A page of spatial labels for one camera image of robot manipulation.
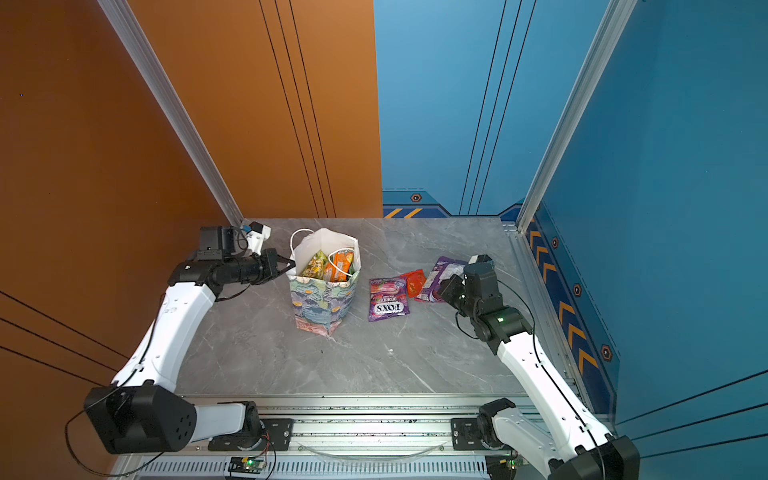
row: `snack package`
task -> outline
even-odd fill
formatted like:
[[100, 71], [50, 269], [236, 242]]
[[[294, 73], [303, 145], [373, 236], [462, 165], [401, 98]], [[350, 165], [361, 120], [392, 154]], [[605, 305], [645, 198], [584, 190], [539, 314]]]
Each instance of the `snack package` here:
[[349, 275], [344, 273], [350, 273], [349, 269], [352, 267], [352, 259], [355, 256], [354, 250], [336, 252], [331, 255], [323, 273], [323, 280], [326, 282], [346, 282]]
[[419, 302], [440, 302], [443, 300], [435, 296], [435, 291], [440, 287], [440, 282], [446, 278], [451, 278], [451, 275], [456, 274], [459, 276], [464, 275], [464, 266], [467, 263], [462, 260], [453, 260], [448, 257], [440, 257], [437, 259], [437, 263], [432, 268], [432, 272], [429, 273], [426, 283], [419, 295], [414, 300]]
[[427, 281], [427, 277], [424, 276], [424, 270], [414, 270], [412, 272], [404, 273], [400, 278], [408, 282], [408, 296], [411, 298], [419, 295], [419, 292], [422, 291], [422, 287], [424, 286], [424, 282]]
[[299, 276], [322, 280], [326, 263], [328, 263], [328, 257], [326, 257], [326, 254], [324, 254], [322, 250], [318, 250]]
[[408, 315], [407, 282], [400, 278], [371, 279], [371, 309], [368, 321], [375, 322], [393, 316]]

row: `orange wall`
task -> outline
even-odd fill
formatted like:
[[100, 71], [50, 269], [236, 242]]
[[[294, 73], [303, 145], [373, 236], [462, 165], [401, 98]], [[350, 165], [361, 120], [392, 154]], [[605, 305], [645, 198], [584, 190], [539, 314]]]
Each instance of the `orange wall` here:
[[[0, 2], [0, 290], [128, 355], [203, 225], [227, 224], [123, 45], [92, 0]], [[125, 358], [0, 296], [0, 346], [95, 382]], [[93, 386], [0, 350], [4, 478], [88, 476], [62, 427]], [[75, 450], [107, 455], [87, 420]]]
[[130, 5], [245, 217], [381, 216], [372, 0]]

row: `purple package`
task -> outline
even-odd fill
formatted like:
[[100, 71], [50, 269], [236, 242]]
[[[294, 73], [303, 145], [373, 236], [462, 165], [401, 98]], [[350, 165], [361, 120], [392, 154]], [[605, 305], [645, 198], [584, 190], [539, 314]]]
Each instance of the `purple package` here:
[[408, 283], [402, 278], [371, 279], [371, 310], [368, 321], [408, 315]]
[[448, 257], [440, 257], [437, 259], [437, 263], [432, 268], [432, 272], [427, 276], [427, 281], [424, 283], [422, 291], [415, 297], [419, 302], [440, 302], [444, 303], [441, 299], [435, 296], [435, 291], [440, 287], [440, 282], [446, 278], [451, 278], [454, 273], [456, 275], [464, 275], [464, 266], [466, 262], [461, 260], [453, 260]]

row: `white rope handle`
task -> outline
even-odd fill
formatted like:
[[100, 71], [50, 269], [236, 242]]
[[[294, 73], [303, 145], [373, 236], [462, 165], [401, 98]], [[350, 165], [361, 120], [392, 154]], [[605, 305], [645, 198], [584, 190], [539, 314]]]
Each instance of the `white rope handle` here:
[[315, 230], [310, 230], [309, 228], [299, 228], [295, 232], [293, 232], [293, 235], [290, 236], [290, 255], [292, 257], [296, 257], [296, 254], [293, 252], [293, 236], [296, 235], [299, 232], [312, 232], [315, 233]]
[[352, 274], [351, 274], [351, 273], [347, 273], [347, 272], [345, 272], [344, 270], [341, 270], [339, 267], [337, 267], [337, 266], [336, 266], [336, 263], [335, 263], [333, 260], [331, 260], [331, 257], [333, 257], [334, 255], [336, 255], [338, 252], [341, 252], [341, 251], [344, 251], [344, 250], [351, 250], [352, 252], [354, 252], [354, 251], [355, 251], [355, 249], [354, 249], [354, 248], [352, 248], [352, 247], [344, 247], [344, 248], [339, 248], [338, 250], [336, 250], [336, 251], [332, 252], [332, 253], [331, 253], [331, 254], [328, 256], [328, 263], [330, 263], [331, 265], [333, 265], [333, 268], [337, 269], [339, 272], [343, 273], [344, 275], [347, 275], [347, 276], [352, 276]]

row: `marble tabletop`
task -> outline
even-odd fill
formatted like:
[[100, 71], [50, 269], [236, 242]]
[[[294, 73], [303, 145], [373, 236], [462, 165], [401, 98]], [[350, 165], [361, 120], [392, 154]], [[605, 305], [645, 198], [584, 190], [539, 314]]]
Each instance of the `marble tabletop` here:
[[[326, 227], [359, 240], [356, 297], [326, 338], [296, 328], [288, 279], [252, 286], [216, 303], [192, 339], [178, 377], [184, 395], [455, 393], [514, 395], [518, 380], [485, 343], [458, 331], [454, 309], [409, 300], [411, 313], [369, 323], [369, 280], [423, 269], [441, 255], [468, 260], [487, 253], [499, 279], [527, 290], [498, 218], [257, 219], [272, 228], [266, 247], [289, 256], [290, 234]], [[242, 286], [227, 286], [230, 295]], [[502, 290], [505, 302], [524, 311]], [[466, 318], [462, 327], [472, 333]]]

